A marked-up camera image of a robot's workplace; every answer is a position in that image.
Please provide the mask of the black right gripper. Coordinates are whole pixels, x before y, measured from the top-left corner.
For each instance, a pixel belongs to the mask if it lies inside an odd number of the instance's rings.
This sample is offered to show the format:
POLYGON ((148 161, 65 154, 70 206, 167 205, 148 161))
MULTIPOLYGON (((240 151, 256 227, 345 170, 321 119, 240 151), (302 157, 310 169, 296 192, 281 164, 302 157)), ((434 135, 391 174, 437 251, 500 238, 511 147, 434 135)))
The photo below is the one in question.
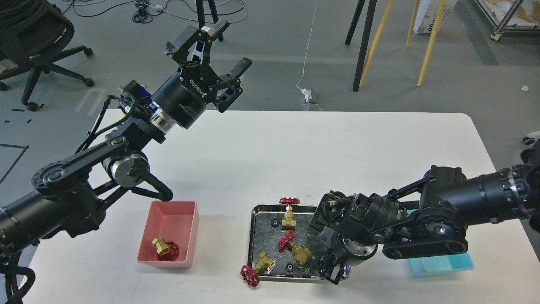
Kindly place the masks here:
POLYGON ((357 193, 345 195, 343 192, 330 191, 324 194, 308 225, 308 236, 316 237, 325 227, 338 223, 357 198, 357 193))

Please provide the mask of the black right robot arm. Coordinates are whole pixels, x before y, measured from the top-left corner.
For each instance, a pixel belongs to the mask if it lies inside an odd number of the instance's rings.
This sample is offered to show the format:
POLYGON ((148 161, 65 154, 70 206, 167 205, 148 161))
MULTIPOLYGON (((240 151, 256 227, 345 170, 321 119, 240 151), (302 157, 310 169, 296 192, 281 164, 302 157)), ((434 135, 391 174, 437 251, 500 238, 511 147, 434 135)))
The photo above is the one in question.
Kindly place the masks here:
POLYGON ((338 284, 346 266, 376 254, 392 259, 467 251, 471 225, 528 219, 539 231, 539 142, 521 152, 522 164, 468 179, 460 167, 436 165, 424 177, 388 194, 324 194, 309 224, 315 237, 334 231, 318 275, 338 284))

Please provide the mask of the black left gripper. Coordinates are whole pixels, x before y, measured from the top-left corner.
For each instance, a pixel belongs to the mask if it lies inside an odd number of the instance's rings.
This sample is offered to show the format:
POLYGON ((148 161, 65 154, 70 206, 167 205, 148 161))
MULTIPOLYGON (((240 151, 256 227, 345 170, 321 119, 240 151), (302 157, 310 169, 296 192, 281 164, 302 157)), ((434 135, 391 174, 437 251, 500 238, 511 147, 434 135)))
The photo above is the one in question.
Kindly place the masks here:
POLYGON ((229 74, 220 77, 210 64, 211 46, 229 25, 228 21, 219 19, 211 27, 188 26, 172 43, 165 45, 166 56, 172 58, 179 68, 151 96, 151 100, 185 129, 193 125, 210 102, 215 100, 215 108, 225 112, 243 92, 240 77, 251 66, 251 59, 244 57, 229 74))

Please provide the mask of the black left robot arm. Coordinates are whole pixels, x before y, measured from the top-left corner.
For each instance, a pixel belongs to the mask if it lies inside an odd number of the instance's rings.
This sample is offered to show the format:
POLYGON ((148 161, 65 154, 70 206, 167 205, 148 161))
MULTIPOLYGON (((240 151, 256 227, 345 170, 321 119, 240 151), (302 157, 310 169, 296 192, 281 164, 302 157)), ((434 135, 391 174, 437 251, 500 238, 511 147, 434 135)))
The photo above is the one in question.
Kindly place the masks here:
POLYGON ((187 27, 165 54, 178 70, 150 94, 131 81, 118 98, 125 116, 91 131, 75 154, 47 164, 32 177, 34 191, 1 208, 1 274, 6 302, 21 304, 35 282, 35 272, 19 266, 21 252, 60 231, 76 237, 99 229, 107 209, 125 193, 170 201, 173 192, 150 172, 143 148, 159 144, 172 127, 189 129, 209 104, 225 112, 242 94, 240 78, 251 66, 243 58, 228 74, 216 75, 210 49, 229 27, 187 27))

